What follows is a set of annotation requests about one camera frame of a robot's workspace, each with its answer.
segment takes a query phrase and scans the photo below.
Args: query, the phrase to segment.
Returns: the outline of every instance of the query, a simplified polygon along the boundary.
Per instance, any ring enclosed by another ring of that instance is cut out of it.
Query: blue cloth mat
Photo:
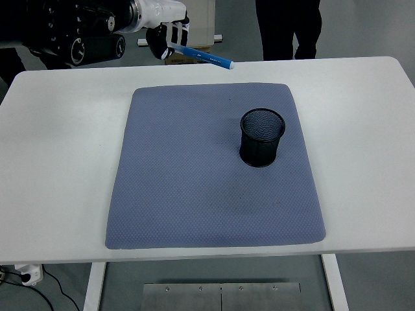
[[[239,157],[239,122],[270,108],[285,119],[277,159]],[[138,89],[113,188],[106,247],[307,244],[326,230],[291,92],[283,84]]]

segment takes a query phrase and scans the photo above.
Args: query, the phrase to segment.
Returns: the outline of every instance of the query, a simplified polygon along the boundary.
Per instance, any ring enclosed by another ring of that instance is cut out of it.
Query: table leg
[[[84,311],[98,311],[104,284],[106,262],[93,262],[86,290]]]
[[[349,311],[335,254],[321,255],[333,311]]]

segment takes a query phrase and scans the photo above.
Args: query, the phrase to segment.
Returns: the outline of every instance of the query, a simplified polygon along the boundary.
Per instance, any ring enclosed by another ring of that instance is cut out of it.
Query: metal plate
[[[300,284],[145,284],[141,311],[305,310]]]
[[[141,311],[220,311],[220,284],[144,284]]]
[[[299,283],[222,284],[222,311],[300,311]]]

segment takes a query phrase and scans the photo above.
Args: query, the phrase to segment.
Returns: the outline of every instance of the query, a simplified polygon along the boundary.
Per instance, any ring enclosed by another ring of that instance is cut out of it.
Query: black pants
[[[316,57],[322,29],[320,0],[255,0],[264,60],[291,60],[292,39],[297,60]]]
[[[46,68],[51,69],[70,69],[71,66],[64,63],[59,57],[42,54],[35,56],[39,57]],[[12,85],[13,79],[22,71],[25,71],[25,66],[21,62],[21,59],[15,48],[0,49],[0,78],[6,82],[7,86]]]

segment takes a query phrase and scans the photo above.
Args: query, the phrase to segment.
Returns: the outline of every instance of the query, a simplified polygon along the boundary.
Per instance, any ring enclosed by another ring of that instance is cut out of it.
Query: pen cup
[[[266,167],[277,156],[279,139],[284,134],[285,122],[271,109],[257,108],[241,119],[241,159],[252,167]]]

